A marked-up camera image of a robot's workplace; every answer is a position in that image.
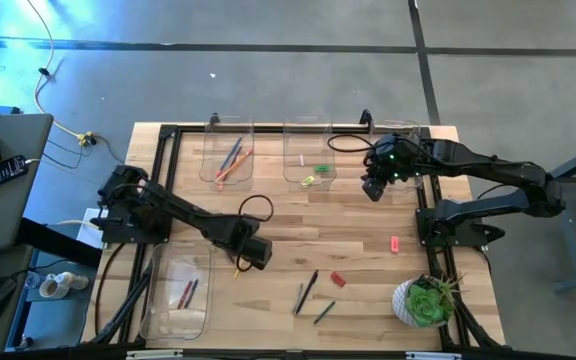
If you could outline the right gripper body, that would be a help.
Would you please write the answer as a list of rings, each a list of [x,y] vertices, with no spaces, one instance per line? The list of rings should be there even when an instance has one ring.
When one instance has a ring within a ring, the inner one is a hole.
[[[373,202],[378,202],[388,185],[388,177],[382,174],[365,174],[361,176],[362,190]]]

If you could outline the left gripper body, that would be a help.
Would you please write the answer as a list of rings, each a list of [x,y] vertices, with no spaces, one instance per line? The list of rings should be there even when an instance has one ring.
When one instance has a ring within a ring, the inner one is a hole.
[[[272,257],[273,244],[256,235],[248,237],[240,251],[240,257],[258,270],[264,270]]]

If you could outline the orange pencil pink eraser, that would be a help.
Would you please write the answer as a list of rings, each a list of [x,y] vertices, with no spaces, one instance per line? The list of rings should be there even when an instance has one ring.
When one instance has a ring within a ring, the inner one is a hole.
[[[232,172],[233,172],[235,169],[239,168],[239,167],[243,164],[243,162],[244,162],[248,157],[250,157],[250,156],[253,154],[253,151],[254,151],[254,150],[251,148],[251,149],[249,149],[246,153],[244,153],[241,157],[239,157],[238,160],[237,160],[237,162],[234,164],[234,167],[233,167],[233,169],[232,169]],[[221,181],[221,179],[223,178],[223,176],[226,174],[226,170],[224,170],[224,171],[221,173],[221,175],[219,175],[219,176],[214,180],[214,183],[219,183],[219,182]]]

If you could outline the teal pencil pink eraser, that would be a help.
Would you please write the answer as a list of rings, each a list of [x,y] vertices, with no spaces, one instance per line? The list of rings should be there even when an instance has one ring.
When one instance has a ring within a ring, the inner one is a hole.
[[[229,164],[231,158],[234,156],[235,152],[237,151],[237,149],[239,148],[241,141],[243,139],[243,136],[240,136],[234,143],[232,149],[229,151],[228,155],[226,156],[226,158],[224,159],[224,161],[222,162],[222,164],[220,165],[220,168],[217,172],[217,175],[221,175],[221,173],[226,169],[226,166]]]

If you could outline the clear plastic bin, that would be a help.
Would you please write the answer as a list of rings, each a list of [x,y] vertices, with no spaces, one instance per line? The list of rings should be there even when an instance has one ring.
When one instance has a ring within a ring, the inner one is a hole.
[[[330,189],[337,177],[335,155],[328,147],[332,122],[321,115],[287,117],[283,122],[283,176],[292,192],[317,192]],[[303,155],[304,166],[299,163]],[[329,165],[327,173],[315,173],[316,165]],[[314,176],[315,182],[302,187],[300,182]]]
[[[253,184],[254,151],[243,164],[231,172],[222,191],[218,191],[220,165],[232,149],[235,141],[243,136],[239,157],[249,149],[254,150],[254,122],[246,116],[219,115],[213,113],[204,128],[204,144],[200,179],[215,192],[250,190]]]
[[[214,261],[208,245],[169,243],[157,246],[146,313],[140,335],[148,341],[190,341],[204,332],[212,305]],[[188,308],[177,310],[186,284],[199,279]]]
[[[383,135],[391,133],[399,134],[415,144],[419,144],[421,139],[421,128],[418,123],[412,120],[375,120],[373,129],[369,132],[368,140],[375,145]],[[399,179],[393,183],[387,182],[384,192],[386,194],[410,192],[419,188],[422,181],[421,176],[413,176],[407,181]]]

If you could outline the green crayon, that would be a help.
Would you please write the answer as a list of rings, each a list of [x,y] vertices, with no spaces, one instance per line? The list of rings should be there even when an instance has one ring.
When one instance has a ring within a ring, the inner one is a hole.
[[[336,305],[336,301],[331,301],[323,310],[322,312],[315,318],[313,321],[313,325],[318,324],[321,320],[331,311],[331,309]]]

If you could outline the potted green succulent plant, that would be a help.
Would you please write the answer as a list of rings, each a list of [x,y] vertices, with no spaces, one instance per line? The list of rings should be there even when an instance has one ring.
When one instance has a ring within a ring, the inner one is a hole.
[[[434,277],[422,274],[397,286],[392,308],[399,320],[415,328],[446,325],[456,312],[457,287],[461,277]]]

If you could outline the white paper sheet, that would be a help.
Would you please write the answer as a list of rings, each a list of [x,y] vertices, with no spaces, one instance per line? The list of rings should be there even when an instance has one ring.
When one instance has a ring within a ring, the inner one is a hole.
[[[92,218],[96,218],[98,216],[99,216],[99,209],[98,208],[95,208],[95,209],[87,208],[85,213],[84,213],[84,216],[83,216],[83,222],[86,222],[88,224]],[[90,227],[87,224],[81,225],[79,227],[79,231],[78,231],[76,239],[79,242],[85,243],[85,244],[90,245],[94,248],[104,249],[105,245],[102,242],[103,232],[101,230],[96,229],[96,228]]]

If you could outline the white mug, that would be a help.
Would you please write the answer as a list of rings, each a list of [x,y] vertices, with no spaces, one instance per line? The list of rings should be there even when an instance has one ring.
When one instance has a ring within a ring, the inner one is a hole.
[[[49,274],[39,287],[39,295],[45,299],[62,299],[71,290],[84,290],[89,278],[72,272]]]

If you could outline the grey side desk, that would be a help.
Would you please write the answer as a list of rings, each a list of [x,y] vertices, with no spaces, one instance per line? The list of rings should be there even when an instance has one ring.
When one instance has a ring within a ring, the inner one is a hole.
[[[53,117],[49,114],[0,115],[0,154],[33,162],[26,174],[0,185],[0,249],[13,246],[38,171]]]

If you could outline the black table frame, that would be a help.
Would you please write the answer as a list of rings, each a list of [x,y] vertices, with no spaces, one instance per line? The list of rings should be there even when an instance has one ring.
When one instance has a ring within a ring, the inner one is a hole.
[[[174,191],[210,211],[239,208],[270,220],[260,232],[273,243],[264,270],[241,273],[222,251],[213,252],[212,305],[202,335],[190,341],[148,341],[147,347],[288,351],[437,350],[436,329],[416,329],[394,314],[391,298],[405,280],[424,274],[428,258],[417,237],[415,212],[437,199],[468,201],[464,177],[426,177],[422,187],[386,194],[378,202],[362,191],[359,125],[338,141],[338,175],[327,191],[292,192],[283,176],[283,128],[258,124],[254,130],[253,184],[247,191],[215,192],[200,179],[203,126],[185,124],[177,158],[165,156],[176,171]],[[399,238],[392,253],[390,238]],[[305,290],[319,276],[301,312],[292,314],[299,284]],[[330,278],[338,272],[346,285]],[[316,325],[315,318],[336,305]]]

